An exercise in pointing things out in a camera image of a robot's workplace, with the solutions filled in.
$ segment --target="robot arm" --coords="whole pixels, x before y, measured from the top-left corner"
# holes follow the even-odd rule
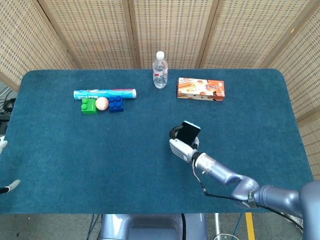
[[[187,134],[180,134],[179,137],[178,133],[183,131],[183,125],[189,124],[189,122],[183,123],[181,126],[174,127],[169,134],[169,145],[175,155],[187,163],[194,164],[202,173],[207,174],[223,185],[236,183],[231,197],[241,200],[236,202],[238,206],[250,209],[267,207],[299,218],[303,217],[305,226],[303,239],[320,239],[320,228],[317,226],[318,219],[320,219],[320,182],[313,182],[312,187],[308,184],[305,185],[300,193],[271,185],[260,187],[253,178],[238,174],[206,153],[198,152],[199,139],[196,135],[192,136],[195,139],[195,143],[185,143],[183,136]]]

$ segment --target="blue felt tablecloth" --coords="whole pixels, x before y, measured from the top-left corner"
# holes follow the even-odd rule
[[[275,69],[170,70],[156,89],[152,70],[37,70],[18,93],[0,157],[0,213],[200,213],[241,211],[205,197],[191,165],[169,147],[169,131],[201,127],[199,151],[233,171],[299,190],[311,171],[285,80]],[[178,77],[217,79],[223,102],[176,98]],[[124,112],[84,115],[73,91],[136,88]],[[210,193],[229,195],[201,176]]]

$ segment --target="cardboard box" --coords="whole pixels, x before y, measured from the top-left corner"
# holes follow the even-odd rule
[[[178,99],[222,101],[225,98],[224,81],[179,77],[176,97]]]

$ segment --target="blue tube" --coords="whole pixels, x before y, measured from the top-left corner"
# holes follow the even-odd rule
[[[97,99],[99,97],[116,97],[120,96],[123,99],[135,99],[137,96],[136,89],[92,89],[92,90],[75,90],[73,97],[76,100]]]

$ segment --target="woven folding screen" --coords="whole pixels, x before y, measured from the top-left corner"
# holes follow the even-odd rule
[[[301,127],[300,134],[313,178],[320,180],[320,119]]]
[[[79,68],[133,68],[122,1],[39,2]]]
[[[0,1],[0,78],[18,90],[36,69],[72,69],[32,0]]]
[[[225,0],[200,66],[257,68],[308,0]]]
[[[297,118],[320,106],[320,8],[270,67],[284,75]]]
[[[212,0],[135,0],[142,68],[152,68],[163,51],[169,68],[195,68]]]

